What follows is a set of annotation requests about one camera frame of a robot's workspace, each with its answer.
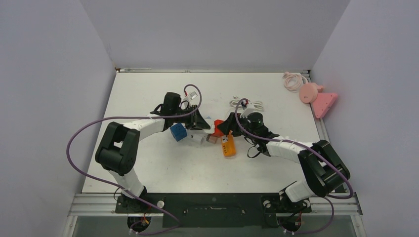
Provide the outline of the white plug charger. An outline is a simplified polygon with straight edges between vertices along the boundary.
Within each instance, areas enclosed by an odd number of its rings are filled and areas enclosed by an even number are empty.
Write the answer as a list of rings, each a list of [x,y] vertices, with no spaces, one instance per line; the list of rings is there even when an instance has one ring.
[[[199,144],[199,145],[201,145],[204,141],[204,137],[201,135],[192,134],[190,135],[190,138],[194,143]]]

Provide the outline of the red cube socket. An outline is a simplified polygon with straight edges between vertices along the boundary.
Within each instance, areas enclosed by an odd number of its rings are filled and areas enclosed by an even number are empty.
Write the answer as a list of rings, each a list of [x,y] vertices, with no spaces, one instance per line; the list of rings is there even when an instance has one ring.
[[[221,120],[221,119],[216,119],[215,121],[214,121],[214,133],[212,133],[211,135],[212,136],[215,136],[215,137],[222,137],[222,136],[224,136],[225,134],[218,128],[218,126],[220,125],[220,124],[222,124],[224,122],[224,120]]]

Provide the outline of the pink brown plug charger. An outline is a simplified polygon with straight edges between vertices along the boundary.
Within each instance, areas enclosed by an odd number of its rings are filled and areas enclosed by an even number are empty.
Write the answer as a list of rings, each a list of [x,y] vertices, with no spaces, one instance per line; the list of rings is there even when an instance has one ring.
[[[212,143],[212,144],[216,144],[217,141],[218,141],[218,137],[214,136],[214,135],[208,135],[206,137],[206,141],[209,142],[209,143]]]

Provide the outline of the orange power strip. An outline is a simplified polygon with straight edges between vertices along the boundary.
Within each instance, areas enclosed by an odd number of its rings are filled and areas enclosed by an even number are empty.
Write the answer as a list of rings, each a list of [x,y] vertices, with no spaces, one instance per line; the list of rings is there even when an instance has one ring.
[[[234,137],[232,135],[232,131],[230,131],[227,135],[221,136],[221,145],[222,151],[225,158],[232,158],[237,154],[236,146],[234,143]]]

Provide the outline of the blue cube socket adapter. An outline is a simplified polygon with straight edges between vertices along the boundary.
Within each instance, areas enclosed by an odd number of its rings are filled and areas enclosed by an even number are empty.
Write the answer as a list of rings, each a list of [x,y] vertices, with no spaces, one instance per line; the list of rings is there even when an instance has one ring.
[[[176,123],[169,129],[176,142],[179,142],[188,136],[186,128],[181,123]]]

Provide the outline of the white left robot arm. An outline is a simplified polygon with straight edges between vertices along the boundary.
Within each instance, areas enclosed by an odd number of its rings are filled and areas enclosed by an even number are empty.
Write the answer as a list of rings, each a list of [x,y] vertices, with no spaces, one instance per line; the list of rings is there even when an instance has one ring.
[[[168,92],[163,103],[145,119],[123,124],[109,123],[99,143],[95,161],[115,178],[123,195],[129,198],[127,204],[134,212],[142,212],[147,206],[146,187],[133,169],[139,142],[178,124],[188,130],[214,132],[213,123],[208,123],[201,116],[197,105],[188,104],[182,108],[181,102],[179,94]]]

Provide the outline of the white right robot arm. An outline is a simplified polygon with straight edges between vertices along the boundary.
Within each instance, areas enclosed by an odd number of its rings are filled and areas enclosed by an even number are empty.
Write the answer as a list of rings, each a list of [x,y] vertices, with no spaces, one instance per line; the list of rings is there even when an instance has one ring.
[[[279,205],[285,211],[294,210],[299,201],[311,196],[338,198],[333,191],[350,179],[348,168],[327,140],[300,142],[285,138],[270,131],[259,112],[245,118],[231,112],[216,128],[225,135],[245,137],[258,154],[284,158],[301,166],[304,178],[279,192]]]

